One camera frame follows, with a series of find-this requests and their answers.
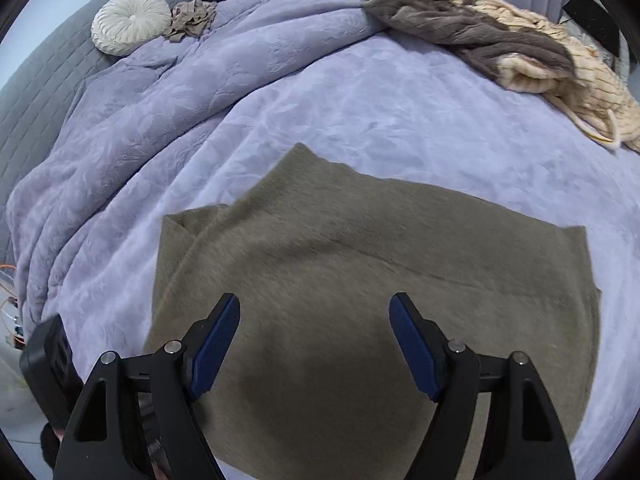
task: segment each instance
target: gray quilted headboard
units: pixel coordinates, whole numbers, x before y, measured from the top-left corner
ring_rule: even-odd
[[[81,81],[117,60],[91,42],[92,19],[107,1],[92,0],[69,17],[0,90],[0,263],[15,263],[6,224],[11,190],[49,155]]]

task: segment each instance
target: round pillow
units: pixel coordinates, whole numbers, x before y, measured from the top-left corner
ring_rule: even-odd
[[[105,54],[127,56],[170,24],[164,0],[109,0],[94,17],[91,39]]]

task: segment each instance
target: silver screw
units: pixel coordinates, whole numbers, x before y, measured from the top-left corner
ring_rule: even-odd
[[[176,352],[180,351],[180,348],[182,348],[182,343],[175,339],[173,341],[169,341],[164,345],[164,351],[168,354],[175,354]]]
[[[525,365],[529,362],[529,356],[524,352],[514,352],[511,354],[513,360],[516,361],[519,365]]]
[[[456,354],[459,354],[460,352],[464,352],[466,349],[465,342],[460,341],[460,339],[450,339],[449,342],[447,343],[447,346],[449,346],[449,350],[451,350],[452,352],[455,352]]]
[[[116,352],[108,351],[100,356],[100,362],[103,365],[108,365],[116,360]]]

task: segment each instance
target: lavender blanket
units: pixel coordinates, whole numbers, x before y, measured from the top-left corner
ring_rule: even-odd
[[[382,25],[360,0],[230,0],[210,32],[151,41],[87,80],[50,157],[8,202],[27,336],[59,312],[86,377],[151,323],[161,218],[233,203],[296,142],[360,173],[460,190],[587,227],[601,301],[578,478],[635,415],[640,160],[586,139],[537,96]]]

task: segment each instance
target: olive green cloth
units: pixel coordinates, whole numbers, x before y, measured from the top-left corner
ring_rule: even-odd
[[[198,409],[216,457],[260,480],[402,480],[434,404],[389,325],[398,291],[476,352],[527,352],[575,434],[598,348],[584,228],[358,174],[301,144],[234,205],[164,218],[146,348],[236,293],[240,326]],[[475,428],[459,478],[481,439]]]

